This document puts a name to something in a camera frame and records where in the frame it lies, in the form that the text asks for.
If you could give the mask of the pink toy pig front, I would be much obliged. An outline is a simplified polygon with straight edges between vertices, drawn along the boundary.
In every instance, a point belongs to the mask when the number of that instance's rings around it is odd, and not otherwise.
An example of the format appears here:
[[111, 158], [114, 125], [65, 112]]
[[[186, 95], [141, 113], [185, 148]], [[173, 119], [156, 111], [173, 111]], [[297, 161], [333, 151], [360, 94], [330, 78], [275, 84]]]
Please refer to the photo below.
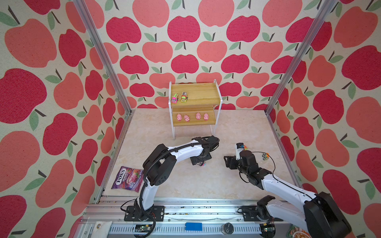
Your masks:
[[205, 113], [205, 114], [203, 115], [203, 119], [204, 119], [205, 121], [208, 121], [208, 120], [209, 120], [209, 115], [208, 115], [208, 113]]

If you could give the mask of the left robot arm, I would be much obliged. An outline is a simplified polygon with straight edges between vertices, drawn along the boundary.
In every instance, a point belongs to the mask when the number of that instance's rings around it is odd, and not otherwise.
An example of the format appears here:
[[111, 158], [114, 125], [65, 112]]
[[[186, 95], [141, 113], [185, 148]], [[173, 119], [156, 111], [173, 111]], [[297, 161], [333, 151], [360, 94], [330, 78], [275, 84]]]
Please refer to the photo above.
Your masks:
[[219, 138], [215, 136], [195, 137], [191, 142], [167, 147], [158, 145], [143, 164], [143, 185], [134, 206], [138, 212], [147, 215], [154, 204], [158, 187], [170, 176], [174, 166], [186, 159], [192, 165], [202, 166], [212, 158], [213, 152], [219, 146]]

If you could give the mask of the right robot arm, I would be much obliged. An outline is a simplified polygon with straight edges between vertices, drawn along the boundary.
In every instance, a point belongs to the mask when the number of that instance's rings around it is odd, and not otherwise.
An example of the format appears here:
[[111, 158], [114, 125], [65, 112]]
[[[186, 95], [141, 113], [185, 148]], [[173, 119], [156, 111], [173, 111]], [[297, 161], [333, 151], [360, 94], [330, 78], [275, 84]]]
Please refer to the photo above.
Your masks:
[[245, 217], [268, 222], [278, 218], [308, 232], [313, 238], [345, 238], [352, 232], [351, 225], [330, 194], [314, 193], [292, 185], [261, 168], [249, 150], [235, 156], [224, 156], [225, 165], [238, 170], [250, 183], [270, 192], [257, 202], [253, 211], [248, 206], [240, 209]]

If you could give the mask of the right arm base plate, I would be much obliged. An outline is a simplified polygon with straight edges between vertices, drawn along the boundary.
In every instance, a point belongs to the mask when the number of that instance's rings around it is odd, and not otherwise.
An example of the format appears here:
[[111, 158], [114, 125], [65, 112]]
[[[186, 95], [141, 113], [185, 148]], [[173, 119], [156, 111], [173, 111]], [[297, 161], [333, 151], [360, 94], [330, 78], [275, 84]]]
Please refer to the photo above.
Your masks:
[[282, 222], [282, 219], [270, 216], [267, 209], [263, 206], [241, 206], [237, 212], [243, 215], [245, 222], [258, 221], [258, 222]]

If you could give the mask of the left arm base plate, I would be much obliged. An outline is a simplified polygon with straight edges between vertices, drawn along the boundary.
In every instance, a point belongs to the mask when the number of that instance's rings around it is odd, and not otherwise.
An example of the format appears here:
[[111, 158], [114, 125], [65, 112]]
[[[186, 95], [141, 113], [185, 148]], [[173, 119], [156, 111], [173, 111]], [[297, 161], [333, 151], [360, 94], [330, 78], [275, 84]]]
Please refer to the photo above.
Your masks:
[[138, 205], [128, 206], [125, 212], [124, 221], [126, 222], [163, 222], [165, 206], [152, 206], [146, 211], [142, 211]]

